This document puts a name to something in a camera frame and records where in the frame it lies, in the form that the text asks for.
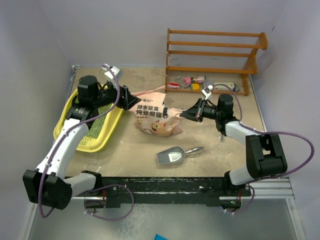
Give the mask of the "pink cat litter bag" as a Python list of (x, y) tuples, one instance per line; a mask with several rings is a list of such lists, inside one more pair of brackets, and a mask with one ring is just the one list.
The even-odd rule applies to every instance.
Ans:
[(161, 92), (164, 89), (165, 86), (160, 86), (133, 93), (140, 98), (140, 102), (129, 111), (135, 116), (135, 128), (141, 132), (158, 137), (169, 137), (183, 132), (180, 128), (180, 122), (183, 120), (180, 114), (183, 111), (165, 106), (166, 94)]

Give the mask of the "grey ruler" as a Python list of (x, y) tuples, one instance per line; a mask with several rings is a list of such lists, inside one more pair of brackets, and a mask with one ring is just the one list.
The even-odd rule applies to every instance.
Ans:
[(225, 137), (224, 135), (221, 135), (221, 136), (220, 136), (220, 141), (221, 141), (221, 142), (224, 142), (225, 139), (226, 139), (226, 137)]

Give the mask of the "silver metal scoop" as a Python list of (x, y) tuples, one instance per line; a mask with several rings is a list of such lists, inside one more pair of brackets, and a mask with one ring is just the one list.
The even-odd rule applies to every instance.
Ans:
[(197, 146), (189, 150), (184, 150), (180, 146), (174, 146), (156, 154), (156, 160), (159, 165), (176, 164), (182, 162), (186, 155), (203, 150), (202, 146)]

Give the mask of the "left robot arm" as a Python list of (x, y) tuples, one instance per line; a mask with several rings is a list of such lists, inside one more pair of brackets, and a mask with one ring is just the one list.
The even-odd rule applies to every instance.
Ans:
[(58, 138), (44, 160), (22, 176), (29, 201), (63, 210), (71, 198), (83, 192), (91, 196), (101, 194), (103, 184), (99, 173), (85, 170), (74, 177), (65, 177), (70, 160), (93, 122), (101, 117), (99, 108), (110, 106), (127, 111), (140, 101), (118, 82), (101, 85), (95, 76), (81, 77)]

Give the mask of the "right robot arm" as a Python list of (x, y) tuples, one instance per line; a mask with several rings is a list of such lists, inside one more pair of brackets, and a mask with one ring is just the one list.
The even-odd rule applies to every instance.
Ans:
[(232, 138), (245, 146), (245, 165), (225, 174), (228, 180), (222, 183), (222, 190), (228, 196), (235, 195), (240, 185), (263, 177), (283, 174), (288, 169), (287, 160), (279, 135), (257, 133), (244, 126), (234, 116), (233, 97), (221, 94), (217, 105), (199, 98), (194, 106), (183, 110), (180, 117), (194, 122), (204, 118), (214, 120), (222, 136)]

